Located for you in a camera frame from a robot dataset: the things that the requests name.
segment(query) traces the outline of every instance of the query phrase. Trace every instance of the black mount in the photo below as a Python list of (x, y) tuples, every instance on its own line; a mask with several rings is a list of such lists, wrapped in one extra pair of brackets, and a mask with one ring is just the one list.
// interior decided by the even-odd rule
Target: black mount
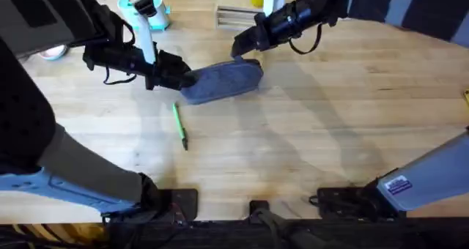
[(329, 23), (335, 26), (334, 0), (294, 0), (269, 16), (263, 12), (254, 16), (255, 26), (234, 37), (232, 56), (240, 56), (254, 49), (266, 51), (292, 38), (312, 26)]
[(159, 190), (145, 174), (142, 180), (141, 202), (123, 212), (103, 213), (109, 223), (182, 223), (197, 217), (199, 193), (196, 189)]
[(378, 179), (365, 187), (321, 187), (309, 203), (326, 220), (394, 221), (406, 217), (396, 211), (376, 188)]

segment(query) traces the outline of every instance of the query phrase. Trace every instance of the wire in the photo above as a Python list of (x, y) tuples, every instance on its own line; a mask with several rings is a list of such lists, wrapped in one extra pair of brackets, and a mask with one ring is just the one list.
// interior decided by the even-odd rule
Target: wire
[(103, 83), (105, 85), (116, 85), (116, 84), (121, 84), (121, 83), (130, 83), (131, 81), (135, 80), (137, 78), (137, 74), (133, 74), (132, 77), (128, 78), (127, 80), (121, 80), (121, 81), (112, 81), (108, 82), (109, 79), (109, 67), (106, 66), (106, 79), (104, 79)]
[(51, 227), (47, 226), (47, 224), (42, 224), (41, 226), (49, 233), (51, 234), (55, 239), (57, 239), (60, 242), (65, 242), (59, 235), (57, 235), (54, 231), (52, 231)]
[(319, 24), (317, 26), (317, 34), (316, 34), (316, 40), (314, 41), (314, 44), (313, 44), (313, 47), (309, 50), (309, 51), (300, 51), (299, 49), (297, 49), (295, 47), (295, 45), (293, 45), (293, 42), (292, 42), (292, 39), (289, 39), (288, 40), (288, 43), (290, 44), (290, 47), (292, 48), (292, 50), (300, 55), (306, 55), (308, 53), (311, 53), (312, 51), (314, 51), (317, 46), (320, 45), (320, 41), (321, 41), (321, 34), (322, 34), (322, 24)]

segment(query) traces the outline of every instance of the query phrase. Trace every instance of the metal bracket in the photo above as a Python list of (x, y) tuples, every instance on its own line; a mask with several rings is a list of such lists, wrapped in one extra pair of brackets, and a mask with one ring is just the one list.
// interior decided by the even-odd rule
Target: metal bracket
[(109, 223), (180, 223), (195, 220), (199, 193), (196, 189), (158, 190), (160, 207), (146, 207), (130, 213), (108, 213)]
[(372, 185), (366, 187), (322, 187), (309, 203), (319, 209), (325, 220), (369, 220), (394, 221), (405, 218), (406, 213), (396, 211), (375, 190)]

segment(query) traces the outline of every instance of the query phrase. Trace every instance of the wooden block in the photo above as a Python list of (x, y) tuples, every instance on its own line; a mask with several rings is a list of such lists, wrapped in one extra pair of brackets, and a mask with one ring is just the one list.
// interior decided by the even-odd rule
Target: wooden block
[(251, 0), (217, 0), (215, 27), (218, 29), (246, 30), (255, 26), (254, 16), (262, 8), (254, 7)]

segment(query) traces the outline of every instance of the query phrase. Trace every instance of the white cup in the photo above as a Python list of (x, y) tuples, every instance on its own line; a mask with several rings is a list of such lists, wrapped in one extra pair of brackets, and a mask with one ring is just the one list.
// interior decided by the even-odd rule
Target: white cup
[[(166, 7), (163, 0), (153, 0), (155, 5), (156, 15), (148, 18), (151, 30), (165, 30), (171, 21), (169, 20), (170, 7)], [(120, 11), (124, 15), (125, 20), (134, 28), (138, 29), (139, 22), (137, 19), (137, 10), (130, 3), (130, 0), (119, 0), (118, 4)]]

